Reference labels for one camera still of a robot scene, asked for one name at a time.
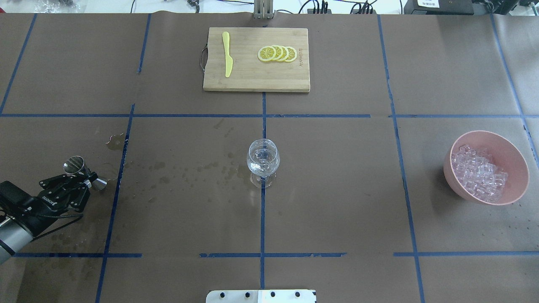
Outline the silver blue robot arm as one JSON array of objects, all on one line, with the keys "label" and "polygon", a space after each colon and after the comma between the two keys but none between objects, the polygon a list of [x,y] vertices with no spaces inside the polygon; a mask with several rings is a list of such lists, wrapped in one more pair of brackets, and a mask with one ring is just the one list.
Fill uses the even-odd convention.
[{"label": "silver blue robot arm", "polygon": [[39,182],[42,191],[32,196],[10,181],[1,182],[1,263],[46,235],[60,219],[83,217],[92,182],[98,174],[61,174]]}]

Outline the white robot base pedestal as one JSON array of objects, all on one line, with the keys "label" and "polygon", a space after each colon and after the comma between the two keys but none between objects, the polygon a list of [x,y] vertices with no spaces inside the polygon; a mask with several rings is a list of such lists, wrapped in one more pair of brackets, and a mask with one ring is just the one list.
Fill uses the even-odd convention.
[{"label": "white robot base pedestal", "polygon": [[316,303],[315,290],[215,290],[208,292],[206,303]]}]

